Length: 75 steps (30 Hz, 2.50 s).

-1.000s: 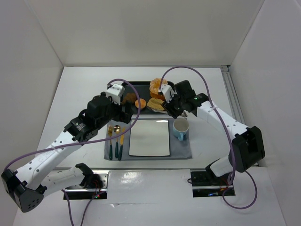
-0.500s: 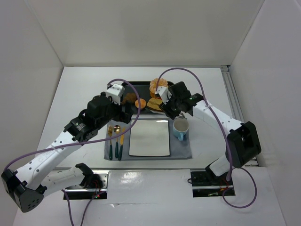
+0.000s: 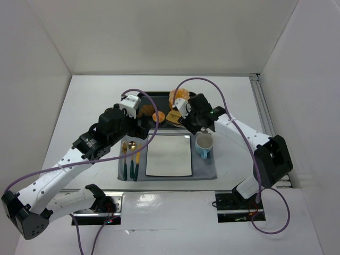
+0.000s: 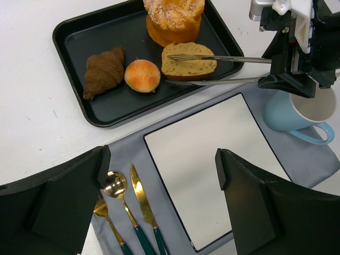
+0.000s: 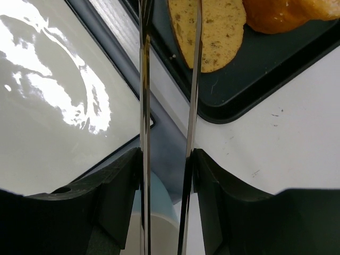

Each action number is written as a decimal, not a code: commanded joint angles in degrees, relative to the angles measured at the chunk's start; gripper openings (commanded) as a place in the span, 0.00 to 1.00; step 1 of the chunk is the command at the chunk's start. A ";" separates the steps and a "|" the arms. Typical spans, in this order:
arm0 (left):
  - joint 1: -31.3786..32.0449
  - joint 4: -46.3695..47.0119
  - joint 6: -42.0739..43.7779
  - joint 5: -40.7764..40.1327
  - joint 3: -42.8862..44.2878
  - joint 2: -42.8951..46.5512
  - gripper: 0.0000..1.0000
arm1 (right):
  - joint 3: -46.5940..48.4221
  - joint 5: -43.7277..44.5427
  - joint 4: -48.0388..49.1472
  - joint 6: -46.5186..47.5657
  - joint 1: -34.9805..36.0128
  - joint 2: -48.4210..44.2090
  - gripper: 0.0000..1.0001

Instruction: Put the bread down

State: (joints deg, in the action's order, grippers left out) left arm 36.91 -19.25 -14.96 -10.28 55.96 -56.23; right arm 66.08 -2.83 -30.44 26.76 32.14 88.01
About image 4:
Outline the metal tongs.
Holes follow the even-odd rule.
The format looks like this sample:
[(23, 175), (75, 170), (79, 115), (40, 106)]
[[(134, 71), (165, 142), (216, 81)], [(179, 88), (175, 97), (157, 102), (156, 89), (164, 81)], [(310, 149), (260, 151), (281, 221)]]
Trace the metal tongs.
[[(241, 57), (241, 56), (210, 56), (210, 55), (169, 55), (170, 59), (174, 61), (191, 61), (191, 60), (221, 60), (229, 62), (243, 62), (243, 63), (261, 63), (261, 64), (271, 64), (271, 59), (260, 58), (260, 57)], [(174, 85), (182, 86), (215, 86), (222, 84), (240, 84), (248, 82), (258, 82), (263, 79), (262, 76), (254, 78), (242, 78), (242, 79), (229, 79), (225, 81), (171, 81), (167, 80), (168, 83)]]

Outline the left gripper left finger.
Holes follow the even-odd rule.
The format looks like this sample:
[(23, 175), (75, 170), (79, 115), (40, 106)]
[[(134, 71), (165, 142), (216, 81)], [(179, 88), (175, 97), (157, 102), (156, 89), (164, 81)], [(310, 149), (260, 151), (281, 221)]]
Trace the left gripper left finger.
[(95, 147), (1, 185), (1, 254), (80, 254), (110, 159)]

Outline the seeded bread slice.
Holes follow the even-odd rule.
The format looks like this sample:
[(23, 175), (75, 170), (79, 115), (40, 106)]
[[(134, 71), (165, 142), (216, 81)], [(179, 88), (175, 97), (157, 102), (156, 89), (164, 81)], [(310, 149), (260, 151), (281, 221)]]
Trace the seeded bread slice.
[(212, 75), (217, 67), (216, 60), (174, 61), (170, 55), (209, 55), (214, 53), (206, 46), (188, 43), (171, 43), (161, 54), (161, 71), (170, 80), (199, 80)]

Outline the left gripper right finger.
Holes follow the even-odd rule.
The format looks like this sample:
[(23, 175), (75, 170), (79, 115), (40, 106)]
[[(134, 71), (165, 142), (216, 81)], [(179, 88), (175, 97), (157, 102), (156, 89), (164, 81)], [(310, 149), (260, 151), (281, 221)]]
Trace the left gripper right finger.
[(339, 254), (339, 196), (305, 188), (234, 152), (215, 163), (238, 254)]

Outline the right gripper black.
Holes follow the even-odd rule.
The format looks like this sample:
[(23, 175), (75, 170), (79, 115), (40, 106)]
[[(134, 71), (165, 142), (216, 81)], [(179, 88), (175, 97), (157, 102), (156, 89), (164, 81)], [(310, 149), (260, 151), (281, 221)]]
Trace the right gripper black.
[(313, 98), (316, 89), (329, 89), (339, 77), (339, 13), (325, 1), (317, 1), (312, 19), (310, 53), (304, 53), (293, 33), (276, 32), (263, 53), (271, 59), (270, 74), (258, 82), (263, 89), (277, 89), (304, 98)]

